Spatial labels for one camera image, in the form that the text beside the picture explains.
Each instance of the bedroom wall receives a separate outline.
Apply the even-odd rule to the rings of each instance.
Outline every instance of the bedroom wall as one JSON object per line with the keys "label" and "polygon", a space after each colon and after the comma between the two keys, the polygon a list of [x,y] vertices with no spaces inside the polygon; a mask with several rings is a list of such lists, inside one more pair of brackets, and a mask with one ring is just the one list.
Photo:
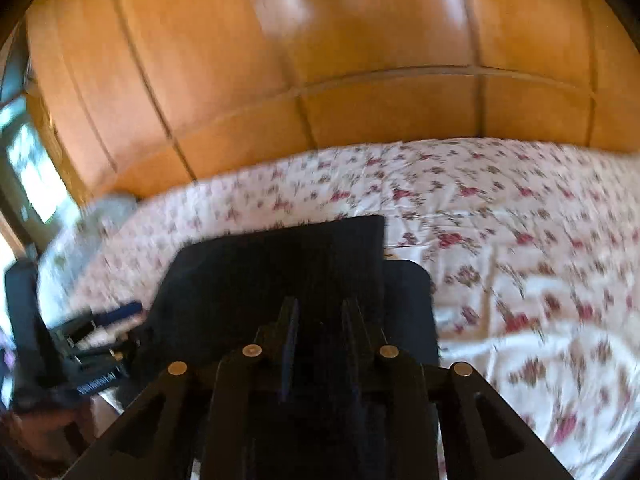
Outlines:
{"label": "bedroom wall", "polygon": [[603,0],[36,0],[27,19],[96,193],[367,141],[640,148],[640,54]]}

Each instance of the black cloth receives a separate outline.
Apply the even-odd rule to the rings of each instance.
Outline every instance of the black cloth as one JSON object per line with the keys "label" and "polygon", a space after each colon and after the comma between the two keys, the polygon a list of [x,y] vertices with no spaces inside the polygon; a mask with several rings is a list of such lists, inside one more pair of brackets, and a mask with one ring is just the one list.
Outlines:
{"label": "black cloth", "polygon": [[[384,409],[344,406],[351,390],[340,339],[342,302],[356,298],[364,321],[381,326],[390,344],[438,364],[429,275],[412,262],[384,260],[384,226],[384,218],[367,216],[186,247],[137,330],[145,342],[119,400],[128,404],[172,361],[206,365],[251,343],[292,296],[300,324],[290,397],[284,404],[254,399],[252,407],[259,477],[356,478],[354,464],[365,456],[367,478],[381,478]],[[345,424],[350,417],[366,431],[354,434]]]}
{"label": "black cloth", "polygon": [[300,340],[318,322],[339,322],[336,309],[351,296],[366,321],[381,323],[384,227],[383,217],[365,216],[183,248],[137,330],[145,343],[118,400],[129,404],[172,361],[205,365],[251,343],[286,296],[300,301]]}

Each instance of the window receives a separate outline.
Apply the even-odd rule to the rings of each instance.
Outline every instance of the window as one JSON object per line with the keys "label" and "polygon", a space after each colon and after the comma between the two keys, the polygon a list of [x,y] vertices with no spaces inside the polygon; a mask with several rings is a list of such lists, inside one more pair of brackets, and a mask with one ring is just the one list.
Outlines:
{"label": "window", "polygon": [[7,149],[9,162],[14,168],[29,202],[40,219],[46,223],[60,209],[63,223],[78,214],[56,168],[47,155],[38,133],[29,124],[23,124]]}
{"label": "window", "polygon": [[26,111],[27,101],[22,96],[0,109],[0,130],[8,126],[16,117],[19,117]]}

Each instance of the floral bedsheet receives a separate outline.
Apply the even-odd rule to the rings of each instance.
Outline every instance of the floral bedsheet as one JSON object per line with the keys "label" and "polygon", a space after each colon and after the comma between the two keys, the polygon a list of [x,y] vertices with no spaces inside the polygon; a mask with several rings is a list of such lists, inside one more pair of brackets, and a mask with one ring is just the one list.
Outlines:
{"label": "floral bedsheet", "polygon": [[431,275],[442,365],[471,362],[575,478],[599,478],[640,421],[635,156],[495,139],[304,153],[144,203],[70,309],[148,308],[203,237],[368,214],[386,257]]}

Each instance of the blue handle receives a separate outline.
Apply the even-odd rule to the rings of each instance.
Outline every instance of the blue handle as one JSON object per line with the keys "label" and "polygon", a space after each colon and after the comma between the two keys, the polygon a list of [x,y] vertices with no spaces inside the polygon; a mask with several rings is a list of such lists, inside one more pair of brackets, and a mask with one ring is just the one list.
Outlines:
{"label": "blue handle", "polygon": [[132,301],[131,303],[121,305],[111,312],[96,314],[94,316],[94,323],[96,326],[107,326],[127,317],[135,316],[140,312],[142,312],[142,303],[139,301]]}

